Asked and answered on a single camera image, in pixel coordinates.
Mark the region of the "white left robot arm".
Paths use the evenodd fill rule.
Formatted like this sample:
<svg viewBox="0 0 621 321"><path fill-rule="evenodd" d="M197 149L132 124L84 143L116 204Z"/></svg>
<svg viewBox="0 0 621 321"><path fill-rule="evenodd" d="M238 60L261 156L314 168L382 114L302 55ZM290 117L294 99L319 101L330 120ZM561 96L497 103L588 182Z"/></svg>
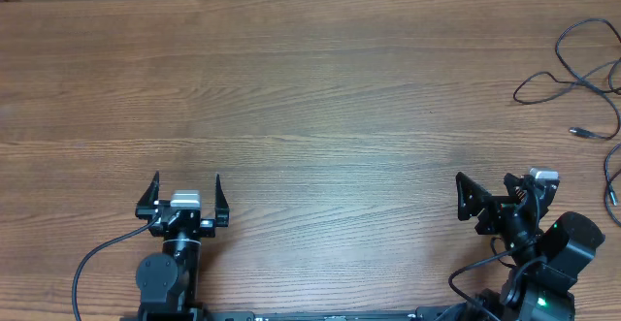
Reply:
<svg viewBox="0 0 621 321"><path fill-rule="evenodd" d="M148 255L136 270L140 289L140 320L193 320L211 317L197 301L202 239L229 225L230 208L220 177L215 178L214 217L201 214L197 190L178 190L169 200L159 198L159 175L137 202L135 215L147 223L150 234L161 238L162 251Z"/></svg>

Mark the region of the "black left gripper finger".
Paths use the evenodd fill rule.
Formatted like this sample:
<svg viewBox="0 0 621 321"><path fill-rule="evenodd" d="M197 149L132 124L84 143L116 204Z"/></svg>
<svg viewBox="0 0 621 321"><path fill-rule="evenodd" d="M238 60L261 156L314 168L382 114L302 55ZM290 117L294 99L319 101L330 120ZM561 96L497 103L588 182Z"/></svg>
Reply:
<svg viewBox="0 0 621 321"><path fill-rule="evenodd" d="M220 174L215 177L215 192L214 192L214 221L216 227L228 227L230 220L230 208L226 197L224 195Z"/></svg>
<svg viewBox="0 0 621 321"><path fill-rule="evenodd" d="M135 207L135 216L142 220L151 220L156 214L157 204L159 200L159 172L156 171L147 190L137 202Z"/></svg>

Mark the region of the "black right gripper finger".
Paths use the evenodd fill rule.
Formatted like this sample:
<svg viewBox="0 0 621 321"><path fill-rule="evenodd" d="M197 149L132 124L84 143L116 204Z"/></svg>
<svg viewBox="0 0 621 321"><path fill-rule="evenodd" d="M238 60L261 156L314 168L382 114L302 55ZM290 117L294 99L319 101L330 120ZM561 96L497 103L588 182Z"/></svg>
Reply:
<svg viewBox="0 0 621 321"><path fill-rule="evenodd" d="M462 172L456 175L455 181L458 196L458 219L466 221L473 216L479 216L488 207L492 195Z"/></svg>
<svg viewBox="0 0 621 321"><path fill-rule="evenodd" d="M507 173L504 177L504 185L507 189L507 194L509 196L524 196L523 182L524 179L522 177Z"/></svg>

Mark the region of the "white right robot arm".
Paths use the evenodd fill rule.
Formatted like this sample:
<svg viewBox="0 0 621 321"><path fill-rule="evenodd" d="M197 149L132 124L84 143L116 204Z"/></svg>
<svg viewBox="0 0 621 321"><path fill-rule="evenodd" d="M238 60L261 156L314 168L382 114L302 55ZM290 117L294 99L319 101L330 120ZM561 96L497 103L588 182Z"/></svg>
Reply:
<svg viewBox="0 0 621 321"><path fill-rule="evenodd" d="M588 217L567 211L545 231L540 221L548 213L560 185L556 171L532 168L518 177L507 174L505 196L495 196L460 172L455 177L458 219L477 220L475 230L491 242L500 240L503 252L472 263L449 276L449 287L464 299L452 320L550 320L575 318L570 289L594 260L605 235ZM461 273L505 257L509 275L499 292L486 289L470 297L454 284Z"/></svg>

